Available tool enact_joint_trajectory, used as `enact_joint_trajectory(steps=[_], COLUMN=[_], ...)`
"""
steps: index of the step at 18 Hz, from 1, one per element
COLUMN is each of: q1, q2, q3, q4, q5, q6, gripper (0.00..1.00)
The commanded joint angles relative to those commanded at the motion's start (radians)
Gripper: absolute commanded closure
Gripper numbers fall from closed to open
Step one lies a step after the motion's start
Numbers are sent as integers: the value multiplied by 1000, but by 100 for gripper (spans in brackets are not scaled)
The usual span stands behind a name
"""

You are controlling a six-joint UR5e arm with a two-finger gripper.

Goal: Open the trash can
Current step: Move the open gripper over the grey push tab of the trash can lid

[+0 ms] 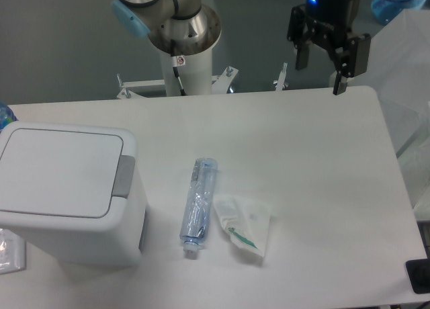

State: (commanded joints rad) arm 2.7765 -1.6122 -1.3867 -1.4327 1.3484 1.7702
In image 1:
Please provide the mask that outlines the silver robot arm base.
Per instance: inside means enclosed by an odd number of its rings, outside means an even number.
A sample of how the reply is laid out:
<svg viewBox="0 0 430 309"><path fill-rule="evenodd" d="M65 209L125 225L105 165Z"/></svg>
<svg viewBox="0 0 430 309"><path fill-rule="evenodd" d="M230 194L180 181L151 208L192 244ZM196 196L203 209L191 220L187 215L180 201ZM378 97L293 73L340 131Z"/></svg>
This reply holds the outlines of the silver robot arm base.
<svg viewBox="0 0 430 309"><path fill-rule="evenodd" d="M202 0L113 0L111 9L130 34L171 56L202 53L221 36L219 16Z"/></svg>

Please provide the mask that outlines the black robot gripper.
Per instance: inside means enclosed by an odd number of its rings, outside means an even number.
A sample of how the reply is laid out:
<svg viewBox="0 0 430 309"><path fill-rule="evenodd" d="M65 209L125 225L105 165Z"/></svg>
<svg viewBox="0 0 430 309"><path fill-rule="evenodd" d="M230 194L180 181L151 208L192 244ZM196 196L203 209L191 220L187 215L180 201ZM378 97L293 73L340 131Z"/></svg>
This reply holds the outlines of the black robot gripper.
<svg viewBox="0 0 430 309"><path fill-rule="evenodd" d="M292 8L287 39L296 50L295 69L308 66L310 45L335 54L333 94L345 92L347 80L367 71L372 37L352 31L360 0L306 0Z"/></svg>

